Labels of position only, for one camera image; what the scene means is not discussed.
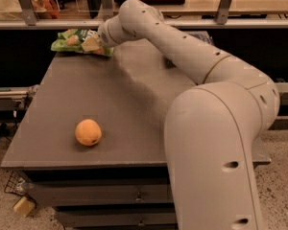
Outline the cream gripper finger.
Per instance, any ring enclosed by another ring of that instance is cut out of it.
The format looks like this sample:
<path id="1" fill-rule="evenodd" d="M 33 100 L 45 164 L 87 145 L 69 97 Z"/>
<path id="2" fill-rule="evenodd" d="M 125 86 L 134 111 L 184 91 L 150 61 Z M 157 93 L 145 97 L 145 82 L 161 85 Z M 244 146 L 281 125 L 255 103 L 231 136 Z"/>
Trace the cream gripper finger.
<path id="1" fill-rule="evenodd" d="M 82 43 L 82 48 L 86 52 L 92 52 L 99 50 L 101 48 L 101 42 L 98 38 L 91 36 L 88 37 L 83 43 Z"/>

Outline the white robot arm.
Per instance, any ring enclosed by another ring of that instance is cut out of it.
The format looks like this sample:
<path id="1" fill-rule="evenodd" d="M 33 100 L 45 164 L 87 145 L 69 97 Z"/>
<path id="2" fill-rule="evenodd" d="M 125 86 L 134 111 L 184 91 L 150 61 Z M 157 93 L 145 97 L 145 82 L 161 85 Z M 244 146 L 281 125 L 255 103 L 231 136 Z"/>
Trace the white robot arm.
<path id="1" fill-rule="evenodd" d="M 145 38 L 195 84 L 174 99 L 164 123 L 179 230 L 264 230 L 252 145 L 279 111 L 271 78 L 165 24 L 139 0 L 125 1 L 98 36 L 108 47 Z"/>

